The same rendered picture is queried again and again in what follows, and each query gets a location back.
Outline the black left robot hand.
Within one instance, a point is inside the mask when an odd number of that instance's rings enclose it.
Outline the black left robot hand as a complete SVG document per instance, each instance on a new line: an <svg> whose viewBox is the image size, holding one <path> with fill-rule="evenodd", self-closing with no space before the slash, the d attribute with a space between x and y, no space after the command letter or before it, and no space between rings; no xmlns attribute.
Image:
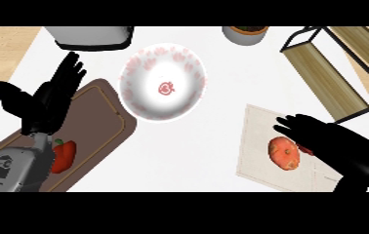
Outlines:
<svg viewBox="0 0 369 234"><path fill-rule="evenodd" d="M22 119L22 134L53 135L64 121L72 96L87 74L79 55L70 52L63 58L51 79L29 95L8 82L0 81L0 102L2 109Z"/></svg>

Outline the white bowl with pink print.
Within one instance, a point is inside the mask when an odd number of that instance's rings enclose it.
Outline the white bowl with pink print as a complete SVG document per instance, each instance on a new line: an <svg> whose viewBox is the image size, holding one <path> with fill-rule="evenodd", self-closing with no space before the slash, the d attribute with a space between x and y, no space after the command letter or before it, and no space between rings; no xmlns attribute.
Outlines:
<svg viewBox="0 0 369 234"><path fill-rule="evenodd" d="M153 44L126 59L118 78L118 95L140 120L163 123L183 118L205 94L208 76L200 58L184 46Z"/></svg>

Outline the black-framed wooden tiered shelf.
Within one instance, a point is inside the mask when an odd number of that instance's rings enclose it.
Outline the black-framed wooden tiered shelf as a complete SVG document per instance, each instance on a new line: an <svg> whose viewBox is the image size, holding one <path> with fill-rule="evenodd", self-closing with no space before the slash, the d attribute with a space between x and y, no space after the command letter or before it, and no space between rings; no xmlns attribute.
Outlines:
<svg viewBox="0 0 369 234"><path fill-rule="evenodd" d="M338 124L367 113L369 103L352 89L312 44L312 39L321 30L326 31L343 52L369 73L369 65L326 26L305 26L295 31L287 37L278 51L283 53Z"/></svg>

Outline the red bell pepper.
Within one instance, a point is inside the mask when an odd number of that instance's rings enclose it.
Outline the red bell pepper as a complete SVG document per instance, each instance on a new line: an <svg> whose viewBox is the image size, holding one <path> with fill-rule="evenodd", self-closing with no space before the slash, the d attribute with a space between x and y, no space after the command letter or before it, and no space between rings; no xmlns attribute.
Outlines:
<svg viewBox="0 0 369 234"><path fill-rule="evenodd" d="M76 143L70 140L64 142L60 138L56 138L54 142L56 146L53 148L54 161L51 165L51 172L54 174L60 174L72 167L76 155Z"/></svg>

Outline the orange squash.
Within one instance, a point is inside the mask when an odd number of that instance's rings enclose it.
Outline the orange squash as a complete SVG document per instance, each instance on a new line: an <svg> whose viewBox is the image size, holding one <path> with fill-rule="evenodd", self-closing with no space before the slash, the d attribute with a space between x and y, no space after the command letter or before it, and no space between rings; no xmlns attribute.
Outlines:
<svg viewBox="0 0 369 234"><path fill-rule="evenodd" d="M268 155L274 164L284 171L290 171L298 168L299 153L296 145L284 136L277 136L270 140Z"/></svg>

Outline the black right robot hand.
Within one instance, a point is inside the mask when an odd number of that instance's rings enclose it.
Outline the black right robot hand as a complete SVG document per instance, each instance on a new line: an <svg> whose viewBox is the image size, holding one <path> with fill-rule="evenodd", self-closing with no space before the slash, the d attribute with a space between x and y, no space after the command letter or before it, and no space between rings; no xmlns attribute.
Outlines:
<svg viewBox="0 0 369 234"><path fill-rule="evenodd" d="M335 192L369 189L369 139L333 123L295 114L276 118L274 130L286 135L342 175Z"/></svg>

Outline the brown cutting board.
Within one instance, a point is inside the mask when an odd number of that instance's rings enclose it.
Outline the brown cutting board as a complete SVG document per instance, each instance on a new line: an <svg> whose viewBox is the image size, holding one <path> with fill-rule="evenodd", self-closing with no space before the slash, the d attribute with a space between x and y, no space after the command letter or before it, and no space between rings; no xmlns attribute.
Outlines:
<svg viewBox="0 0 369 234"><path fill-rule="evenodd" d="M94 79L75 92L61 128L51 137L51 147L57 146L56 139L76 143L72 166L60 174L48 175L38 191L66 191L132 134L135 126L137 120L122 107L112 86L106 80ZM22 147L32 145L33 140L20 131L0 138L0 191L19 185L11 178L20 171L14 156L23 157Z"/></svg>

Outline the grey pot with orange rim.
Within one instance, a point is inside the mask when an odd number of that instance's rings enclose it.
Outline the grey pot with orange rim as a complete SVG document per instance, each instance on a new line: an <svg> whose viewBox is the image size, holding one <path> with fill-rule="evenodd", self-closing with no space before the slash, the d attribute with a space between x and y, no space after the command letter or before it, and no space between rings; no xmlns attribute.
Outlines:
<svg viewBox="0 0 369 234"><path fill-rule="evenodd" d="M258 31L245 31L234 26L224 26L221 28L221 32L227 40L240 46L252 46L258 44L267 34L267 30L267 27Z"/></svg>

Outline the beige placemat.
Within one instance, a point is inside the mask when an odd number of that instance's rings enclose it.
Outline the beige placemat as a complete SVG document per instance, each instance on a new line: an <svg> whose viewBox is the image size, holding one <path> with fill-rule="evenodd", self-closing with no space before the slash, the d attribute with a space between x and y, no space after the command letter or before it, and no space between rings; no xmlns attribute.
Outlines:
<svg viewBox="0 0 369 234"><path fill-rule="evenodd" d="M284 171L268 155L268 143L281 134L273 129L280 113L250 104L245 109L236 174L280 191L332 192L339 173L307 153L299 152L299 164Z"/></svg>

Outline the grey and black appliance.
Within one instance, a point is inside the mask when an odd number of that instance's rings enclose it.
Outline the grey and black appliance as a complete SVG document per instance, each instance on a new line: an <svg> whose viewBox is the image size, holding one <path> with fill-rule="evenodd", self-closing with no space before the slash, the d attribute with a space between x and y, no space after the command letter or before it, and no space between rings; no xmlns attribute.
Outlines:
<svg viewBox="0 0 369 234"><path fill-rule="evenodd" d="M67 51L123 50L132 39L132 26L45 26L54 43Z"/></svg>

